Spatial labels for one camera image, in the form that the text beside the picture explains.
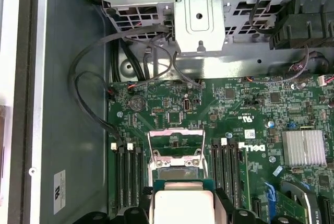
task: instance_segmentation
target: sticker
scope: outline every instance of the sticker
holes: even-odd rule
[[[55,215],[66,205],[65,170],[53,176],[53,214]]]
[[[245,139],[255,139],[255,129],[245,129]]]

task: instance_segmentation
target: metal retention bracket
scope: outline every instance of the metal retention bracket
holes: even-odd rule
[[[176,0],[175,40],[182,56],[215,55],[225,41],[222,0]]]

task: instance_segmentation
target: red wire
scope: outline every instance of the red wire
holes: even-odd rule
[[[325,80],[325,83],[330,83],[332,80],[334,80],[334,77],[331,77],[330,79]]]

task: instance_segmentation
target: heatsink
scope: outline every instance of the heatsink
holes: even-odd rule
[[[321,130],[282,132],[284,163],[287,166],[326,165]]]

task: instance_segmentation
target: motherboard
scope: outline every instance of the motherboard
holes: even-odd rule
[[[138,206],[155,179],[213,179],[236,208],[263,221],[284,214],[317,223],[321,213],[331,223],[334,85],[311,75],[279,79],[111,84],[108,122],[123,144],[109,137],[110,216]],[[184,166],[174,161],[180,157]]]

